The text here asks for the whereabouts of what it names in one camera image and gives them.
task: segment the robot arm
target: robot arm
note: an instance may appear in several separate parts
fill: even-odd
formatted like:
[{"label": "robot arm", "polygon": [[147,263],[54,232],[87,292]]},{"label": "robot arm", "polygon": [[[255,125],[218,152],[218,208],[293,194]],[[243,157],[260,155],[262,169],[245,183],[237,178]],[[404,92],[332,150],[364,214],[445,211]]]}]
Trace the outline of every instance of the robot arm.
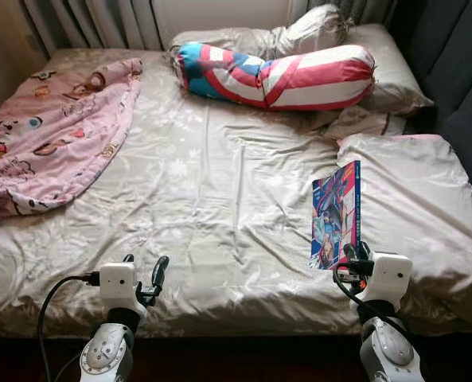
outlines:
[{"label": "robot arm", "polygon": [[[357,254],[344,247],[348,263],[338,264],[334,281],[357,304],[362,326],[360,358],[372,382],[424,382],[419,355],[396,317],[412,272],[405,256],[372,252],[366,244]],[[351,291],[341,283],[350,283]]]},{"label": "robot arm", "polygon": [[99,270],[99,288],[107,322],[96,331],[80,356],[80,382],[124,382],[133,366],[131,349],[146,308],[153,306],[162,291],[169,258],[154,266],[151,286],[142,288],[135,280],[133,256],[121,263],[108,263]]}]

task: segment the beige pillow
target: beige pillow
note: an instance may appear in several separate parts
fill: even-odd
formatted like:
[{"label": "beige pillow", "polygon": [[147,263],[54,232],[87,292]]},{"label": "beige pillow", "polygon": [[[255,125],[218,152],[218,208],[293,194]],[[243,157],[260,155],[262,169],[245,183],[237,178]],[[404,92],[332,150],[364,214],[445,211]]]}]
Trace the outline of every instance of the beige pillow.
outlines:
[{"label": "beige pillow", "polygon": [[376,86],[360,102],[362,107],[370,111],[406,115],[434,104],[422,93],[408,63],[384,26],[355,26],[347,34],[345,44],[366,47],[376,62],[373,73]]},{"label": "beige pillow", "polygon": [[313,8],[288,28],[224,28],[179,33],[172,40],[169,51],[175,55],[181,45],[201,42],[274,60],[339,46],[346,34],[347,26],[340,10],[333,4],[327,4]]}]

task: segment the wall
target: wall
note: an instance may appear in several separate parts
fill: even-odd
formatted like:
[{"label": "wall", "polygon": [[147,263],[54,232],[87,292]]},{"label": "wall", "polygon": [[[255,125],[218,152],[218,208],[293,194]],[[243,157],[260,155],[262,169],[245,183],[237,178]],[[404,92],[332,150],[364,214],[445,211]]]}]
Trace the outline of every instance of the wall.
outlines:
[{"label": "wall", "polygon": [[32,40],[18,0],[0,1],[0,104],[46,63],[44,54],[29,43],[29,37]]}]

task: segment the floor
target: floor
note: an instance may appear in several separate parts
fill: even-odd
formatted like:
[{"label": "floor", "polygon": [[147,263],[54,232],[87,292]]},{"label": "floor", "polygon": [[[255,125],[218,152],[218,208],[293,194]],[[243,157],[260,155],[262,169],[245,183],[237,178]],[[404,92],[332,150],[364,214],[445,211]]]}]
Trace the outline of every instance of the floor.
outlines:
[{"label": "floor", "polygon": [[[47,342],[54,376],[83,344]],[[129,381],[368,381],[359,345],[357,337],[139,340]],[[472,380],[472,334],[418,337],[415,348],[425,381]],[[79,374],[71,367],[60,381],[78,381]],[[37,341],[0,340],[0,381],[45,382]]]}]

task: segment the beige bed sheet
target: beige bed sheet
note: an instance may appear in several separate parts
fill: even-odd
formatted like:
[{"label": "beige bed sheet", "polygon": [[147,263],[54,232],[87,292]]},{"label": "beige bed sheet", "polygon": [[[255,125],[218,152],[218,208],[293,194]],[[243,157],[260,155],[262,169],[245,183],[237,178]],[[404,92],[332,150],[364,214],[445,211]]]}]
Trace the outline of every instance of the beige bed sheet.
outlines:
[{"label": "beige bed sheet", "polygon": [[[170,257],[141,337],[356,333],[331,272],[308,267],[311,182],[337,168],[334,142],[312,131],[315,115],[190,95],[156,52],[71,49],[47,68],[127,57],[142,58],[142,92],[111,164],[67,207],[0,224],[0,336],[34,336],[56,281],[127,253],[143,282]],[[423,332],[468,327],[433,303],[415,311]],[[98,288],[70,282],[46,333],[87,337],[101,310]]]}]

